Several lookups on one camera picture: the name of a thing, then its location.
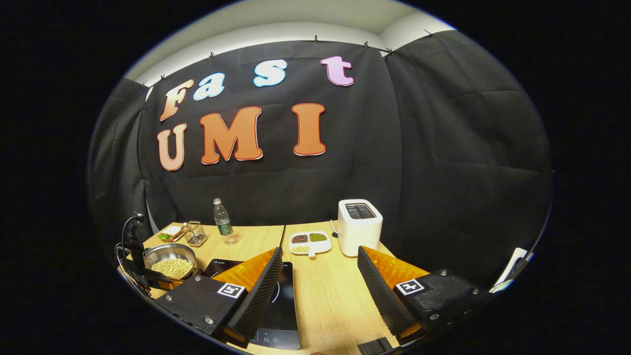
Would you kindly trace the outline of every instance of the white beans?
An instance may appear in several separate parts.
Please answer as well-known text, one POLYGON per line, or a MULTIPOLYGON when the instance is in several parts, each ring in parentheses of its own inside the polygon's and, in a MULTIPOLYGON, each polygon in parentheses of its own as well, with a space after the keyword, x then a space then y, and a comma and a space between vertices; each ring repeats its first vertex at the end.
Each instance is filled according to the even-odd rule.
POLYGON ((185 259, 168 259, 157 262, 151 266, 153 271, 161 272, 165 276, 181 279, 191 271, 193 264, 185 259))
POLYGON ((292 251, 295 253, 308 253, 309 247, 308 246, 294 246, 292 248, 292 251))

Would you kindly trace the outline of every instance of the black cooktop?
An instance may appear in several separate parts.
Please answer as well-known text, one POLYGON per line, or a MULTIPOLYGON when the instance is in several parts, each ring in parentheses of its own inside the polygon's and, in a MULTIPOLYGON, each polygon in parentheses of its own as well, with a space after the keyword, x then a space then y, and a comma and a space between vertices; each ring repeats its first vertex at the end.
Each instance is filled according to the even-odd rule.
MULTIPOLYGON (((240 263, 242 262, 212 259, 202 274, 212 277, 240 263)), ((276 292, 272 295, 257 334, 250 342, 277 349, 300 349, 296 305, 293 298, 292 263, 283 263, 283 271, 278 278, 276 292)))

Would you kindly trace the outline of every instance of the green label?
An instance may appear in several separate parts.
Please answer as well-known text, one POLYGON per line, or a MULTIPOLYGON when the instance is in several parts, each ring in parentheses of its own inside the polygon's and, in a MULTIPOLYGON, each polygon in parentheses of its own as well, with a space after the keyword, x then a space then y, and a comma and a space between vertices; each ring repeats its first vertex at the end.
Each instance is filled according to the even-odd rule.
POLYGON ((219 233, 222 236, 227 236, 228 234, 232 234, 232 226, 230 225, 230 223, 224 224, 223 226, 218 226, 218 227, 219 227, 219 233))

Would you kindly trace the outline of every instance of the orange letter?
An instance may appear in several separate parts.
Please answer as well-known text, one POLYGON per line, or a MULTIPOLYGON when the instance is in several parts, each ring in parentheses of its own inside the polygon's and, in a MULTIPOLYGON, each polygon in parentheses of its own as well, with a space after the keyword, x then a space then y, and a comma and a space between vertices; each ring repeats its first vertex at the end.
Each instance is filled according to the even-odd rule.
POLYGON ((173 128, 175 134, 175 158, 168 156, 168 136, 171 131, 168 129, 158 133, 158 147, 160 151, 160 163, 165 170, 174 171, 180 169, 184 162, 184 131, 186 123, 180 123, 173 128))
POLYGON ((230 129, 219 114, 207 114, 202 117, 199 120, 204 126, 204 156, 201 157, 201 162, 214 164, 219 161, 219 155, 215 153, 215 144, 223 160, 229 160, 237 140, 239 142, 235 159, 260 159, 263 151, 259 149, 256 140, 256 121, 260 114, 260 107, 245 107, 237 112, 230 129))
POLYGON ((320 114, 324 106, 320 104, 298 104, 292 107, 298 115, 298 145, 293 148, 296 155, 320 155, 326 146, 320 141, 320 114))
POLYGON ((173 116, 177 112, 176 103, 181 104, 186 95, 186 89, 193 86, 193 79, 182 83, 167 92, 167 103, 164 105, 164 112, 160 116, 160 120, 164 121, 173 116))

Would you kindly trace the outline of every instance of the small plate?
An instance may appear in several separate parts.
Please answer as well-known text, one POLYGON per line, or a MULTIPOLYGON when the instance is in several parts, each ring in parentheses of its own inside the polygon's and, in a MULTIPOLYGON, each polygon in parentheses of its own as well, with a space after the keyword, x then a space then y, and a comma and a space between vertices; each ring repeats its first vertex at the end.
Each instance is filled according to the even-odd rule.
POLYGON ((311 232, 298 232, 289 237, 289 251, 296 255, 309 255, 311 258, 315 258, 317 253, 324 253, 331 250, 331 238, 329 234, 324 231, 311 231, 311 232), (322 234, 326 237, 323 241, 311 241, 311 234, 322 234), (293 238, 296 236, 307 236, 307 240, 301 243, 294 243, 293 238), (305 248, 303 251, 297 251, 295 248, 305 248))

